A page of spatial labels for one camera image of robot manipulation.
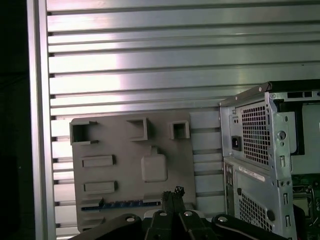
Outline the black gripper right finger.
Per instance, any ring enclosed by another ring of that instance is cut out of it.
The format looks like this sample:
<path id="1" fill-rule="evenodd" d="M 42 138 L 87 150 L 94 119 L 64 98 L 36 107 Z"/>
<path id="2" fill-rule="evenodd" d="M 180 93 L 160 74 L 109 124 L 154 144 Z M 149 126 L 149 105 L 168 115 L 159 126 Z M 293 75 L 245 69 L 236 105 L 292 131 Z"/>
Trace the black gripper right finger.
<path id="1" fill-rule="evenodd" d="M 175 213 L 190 240 L 284 240 L 283 236 L 247 223 L 227 214 L 219 214 L 205 223 L 198 213 L 187 210 L 183 201 L 185 190 L 176 186 L 173 192 Z"/>

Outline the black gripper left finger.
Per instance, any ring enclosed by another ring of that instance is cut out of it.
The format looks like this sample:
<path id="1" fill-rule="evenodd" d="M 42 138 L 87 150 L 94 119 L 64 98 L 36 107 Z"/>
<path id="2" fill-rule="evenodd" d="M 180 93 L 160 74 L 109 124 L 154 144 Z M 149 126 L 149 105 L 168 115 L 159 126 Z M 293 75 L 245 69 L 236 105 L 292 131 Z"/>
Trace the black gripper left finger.
<path id="1" fill-rule="evenodd" d="M 170 240 L 174 218 L 173 193 L 162 194 L 162 209 L 152 218 L 126 213 L 74 236 L 75 240 Z"/>

